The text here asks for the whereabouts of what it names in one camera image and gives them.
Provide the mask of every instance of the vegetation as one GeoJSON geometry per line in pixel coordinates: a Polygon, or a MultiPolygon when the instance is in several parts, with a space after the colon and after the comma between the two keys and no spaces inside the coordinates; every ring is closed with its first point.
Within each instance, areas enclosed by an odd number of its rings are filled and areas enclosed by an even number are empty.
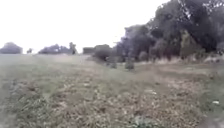
{"type": "Polygon", "coordinates": [[[94,48],[93,47],[84,47],[83,48],[83,54],[93,54],[94,48]]]}
{"type": "Polygon", "coordinates": [[[107,61],[107,57],[109,57],[112,53],[112,48],[110,48],[109,45],[104,44],[104,45],[97,45],[94,48],[94,57],[107,61]]]}
{"type": "Polygon", "coordinates": [[[161,5],[147,24],[125,29],[116,46],[117,55],[125,58],[130,49],[136,60],[141,52],[149,58],[168,59],[186,58],[198,51],[222,53],[223,9],[222,0],[171,0],[161,5]]]}
{"type": "Polygon", "coordinates": [[[10,128],[196,128],[223,111],[221,63],[139,63],[127,72],[87,56],[1,55],[0,61],[0,124],[10,128]]]}
{"type": "Polygon", "coordinates": [[[33,49],[32,48],[29,48],[26,53],[27,54],[30,54],[30,53],[32,53],[32,51],[33,51],[33,49]]]}
{"type": "Polygon", "coordinates": [[[44,47],[42,50],[40,50],[39,54],[75,54],[76,49],[73,45],[70,46],[70,48],[66,48],[65,46],[59,46],[58,44],[44,47]]]}
{"type": "Polygon", "coordinates": [[[13,42],[6,43],[1,49],[1,54],[22,54],[23,49],[13,42]]]}
{"type": "Polygon", "coordinates": [[[147,52],[145,52],[145,51],[140,52],[138,59],[140,61],[148,61],[149,57],[148,57],[147,52]]]}

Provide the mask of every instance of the ground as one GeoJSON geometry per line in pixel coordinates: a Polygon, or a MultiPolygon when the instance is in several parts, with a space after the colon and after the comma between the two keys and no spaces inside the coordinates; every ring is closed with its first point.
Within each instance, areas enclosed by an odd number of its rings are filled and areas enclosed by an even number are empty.
{"type": "Polygon", "coordinates": [[[0,62],[0,128],[212,128],[223,122],[222,62],[139,63],[133,71],[79,55],[1,55],[0,62]]]}

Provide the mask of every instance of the foliage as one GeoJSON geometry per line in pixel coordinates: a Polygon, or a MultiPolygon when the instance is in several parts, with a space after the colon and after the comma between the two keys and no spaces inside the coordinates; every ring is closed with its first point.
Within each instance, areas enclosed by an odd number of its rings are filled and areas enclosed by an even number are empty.
{"type": "Polygon", "coordinates": [[[13,42],[6,43],[1,49],[1,54],[21,54],[23,49],[13,42]]]}
{"type": "Polygon", "coordinates": [[[94,48],[92,47],[84,47],[83,48],[83,54],[92,54],[94,53],[94,48]]]}
{"type": "Polygon", "coordinates": [[[134,60],[131,57],[126,58],[125,69],[132,70],[134,69],[134,60]]]}
{"type": "Polygon", "coordinates": [[[71,50],[66,48],[65,46],[59,46],[58,44],[44,47],[42,50],[38,52],[39,54],[70,54],[71,50]]]}
{"type": "Polygon", "coordinates": [[[106,61],[112,53],[112,48],[109,45],[97,45],[94,48],[94,57],[106,61]]]}
{"type": "Polygon", "coordinates": [[[221,42],[217,45],[217,52],[221,55],[224,53],[224,42],[221,42]]]}
{"type": "Polygon", "coordinates": [[[142,52],[139,54],[138,59],[139,59],[140,61],[147,61],[147,60],[148,60],[148,54],[147,54],[147,52],[142,51],[142,52]]]}
{"type": "Polygon", "coordinates": [[[158,7],[148,23],[125,28],[125,36],[116,46],[117,56],[127,57],[130,49],[135,59],[142,51],[168,59],[190,56],[201,49],[215,52],[224,41],[223,14],[222,0],[171,0],[158,7]]]}
{"type": "Polygon", "coordinates": [[[76,51],[76,45],[75,44],[73,44],[72,42],[70,42],[69,43],[69,49],[70,49],[70,51],[71,51],[71,53],[72,53],[72,55],[74,55],[74,54],[76,54],[77,53],[77,51],[76,51]]]}
{"type": "Polygon", "coordinates": [[[27,54],[30,54],[30,53],[32,53],[32,51],[33,51],[33,49],[32,48],[29,48],[26,53],[27,54]]]}

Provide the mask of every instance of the shrub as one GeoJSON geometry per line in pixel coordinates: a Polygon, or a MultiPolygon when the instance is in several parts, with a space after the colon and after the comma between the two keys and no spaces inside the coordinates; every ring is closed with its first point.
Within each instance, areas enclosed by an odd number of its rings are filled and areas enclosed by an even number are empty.
{"type": "Polygon", "coordinates": [[[122,63],[122,62],[125,62],[125,58],[122,57],[122,56],[117,56],[117,57],[116,57],[116,61],[117,61],[118,63],[122,63]]]}
{"type": "Polygon", "coordinates": [[[3,48],[0,49],[1,54],[21,54],[22,52],[23,49],[13,42],[6,43],[3,48]]]}
{"type": "Polygon", "coordinates": [[[49,47],[44,47],[38,53],[39,54],[70,54],[71,50],[65,46],[59,46],[58,44],[55,44],[49,47]]]}
{"type": "Polygon", "coordinates": [[[29,49],[26,51],[26,53],[27,53],[27,54],[30,54],[30,53],[32,53],[32,51],[33,51],[33,49],[32,49],[32,48],[29,48],[29,49]]]}
{"type": "Polygon", "coordinates": [[[94,48],[94,57],[106,61],[106,58],[111,55],[112,49],[109,45],[97,45],[94,48]]]}
{"type": "Polygon", "coordinates": [[[182,33],[182,41],[181,41],[181,49],[180,56],[182,59],[187,58],[188,56],[192,56],[196,54],[198,51],[203,51],[200,45],[196,43],[196,41],[191,37],[191,35],[184,31],[182,33]]]}
{"type": "Polygon", "coordinates": [[[92,47],[84,47],[83,48],[83,54],[93,54],[94,53],[94,48],[92,47]]]}
{"type": "Polygon", "coordinates": [[[125,62],[125,69],[132,70],[134,68],[134,59],[131,57],[127,57],[125,62]]]}
{"type": "Polygon", "coordinates": [[[224,42],[221,42],[217,45],[217,53],[223,55],[224,53],[224,42]]]}
{"type": "Polygon", "coordinates": [[[139,59],[139,61],[148,61],[147,52],[145,52],[145,51],[140,52],[138,59],[139,59]]]}
{"type": "Polygon", "coordinates": [[[72,55],[76,54],[77,53],[76,45],[73,44],[72,42],[70,42],[69,43],[69,50],[71,51],[72,55]]]}

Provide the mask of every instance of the sky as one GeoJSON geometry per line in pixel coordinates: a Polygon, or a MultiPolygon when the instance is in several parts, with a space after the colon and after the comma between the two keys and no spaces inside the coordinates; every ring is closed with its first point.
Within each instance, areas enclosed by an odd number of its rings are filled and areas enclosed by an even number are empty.
{"type": "Polygon", "coordinates": [[[78,52],[115,45],[124,28],[147,23],[167,0],[0,0],[0,47],[24,50],[73,42],[78,52]]]}

